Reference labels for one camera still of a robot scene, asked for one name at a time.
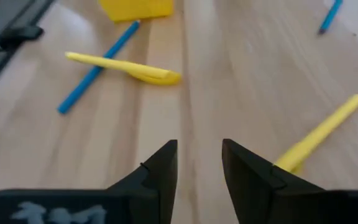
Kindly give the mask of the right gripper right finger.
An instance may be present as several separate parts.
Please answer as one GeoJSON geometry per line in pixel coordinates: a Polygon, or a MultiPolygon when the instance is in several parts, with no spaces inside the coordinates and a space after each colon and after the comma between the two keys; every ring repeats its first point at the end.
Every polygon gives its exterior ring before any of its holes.
{"type": "Polygon", "coordinates": [[[224,139],[226,185],[240,224],[318,224],[323,189],[224,139]]]}

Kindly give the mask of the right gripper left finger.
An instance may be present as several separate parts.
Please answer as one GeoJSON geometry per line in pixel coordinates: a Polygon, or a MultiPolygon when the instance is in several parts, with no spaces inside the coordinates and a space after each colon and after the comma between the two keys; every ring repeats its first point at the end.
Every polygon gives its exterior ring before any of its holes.
{"type": "Polygon", "coordinates": [[[108,224],[171,224],[178,179],[178,141],[169,140],[107,188],[120,204],[108,224]]]}

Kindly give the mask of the yellow pen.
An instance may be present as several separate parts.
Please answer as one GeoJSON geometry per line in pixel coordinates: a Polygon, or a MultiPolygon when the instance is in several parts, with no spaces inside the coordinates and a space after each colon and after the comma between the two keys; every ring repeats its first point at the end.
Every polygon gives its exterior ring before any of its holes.
{"type": "Polygon", "coordinates": [[[139,63],[114,60],[88,54],[79,54],[76,52],[66,52],[65,57],[81,63],[121,70],[128,73],[130,76],[151,85],[176,85],[181,81],[180,73],[139,63]]]}
{"type": "Polygon", "coordinates": [[[312,152],[352,113],[358,109],[358,94],[351,96],[333,114],[315,127],[301,141],[294,144],[275,165],[287,172],[296,172],[312,152]]]}

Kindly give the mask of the blue pencil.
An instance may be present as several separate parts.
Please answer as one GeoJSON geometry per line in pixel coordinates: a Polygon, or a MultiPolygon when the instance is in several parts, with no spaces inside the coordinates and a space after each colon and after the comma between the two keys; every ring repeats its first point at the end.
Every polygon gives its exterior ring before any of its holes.
{"type": "MultiPolygon", "coordinates": [[[[117,39],[114,45],[103,55],[104,58],[113,58],[120,51],[126,42],[135,34],[140,27],[140,20],[134,21],[117,39]]],[[[57,111],[60,114],[67,114],[80,97],[86,92],[90,85],[96,80],[103,71],[102,67],[94,66],[73,89],[73,91],[60,103],[57,111]]]]}
{"type": "Polygon", "coordinates": [[[321,23],[317,35],[323,35],[327,32],[330,25],[332,24],[338,10],[342,6],[344,0],[335,0],[331,8],[329,9],[326,17],[324,18],[323,22],[321,23]]]}

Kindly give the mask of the yellow plastic basket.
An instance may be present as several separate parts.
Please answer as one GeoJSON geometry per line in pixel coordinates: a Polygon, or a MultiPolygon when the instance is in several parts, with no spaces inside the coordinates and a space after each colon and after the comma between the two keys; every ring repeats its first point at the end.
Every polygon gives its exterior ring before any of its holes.
{"type": "Polygon", "coordinates": [[[114,22],[169,16],[174,8],[174,0],[98,0],[98,2],[114,22]]]}

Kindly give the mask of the black frame clamp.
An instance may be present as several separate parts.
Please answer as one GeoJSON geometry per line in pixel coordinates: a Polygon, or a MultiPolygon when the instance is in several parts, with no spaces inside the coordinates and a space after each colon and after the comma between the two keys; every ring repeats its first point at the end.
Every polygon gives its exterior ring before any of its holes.
{"type": "Polygon", "coordinates": [[[7,28],[0,33],[0,52],[15,49],[26,41],[35,41],[44,34],[39,26],[7,28]]]}

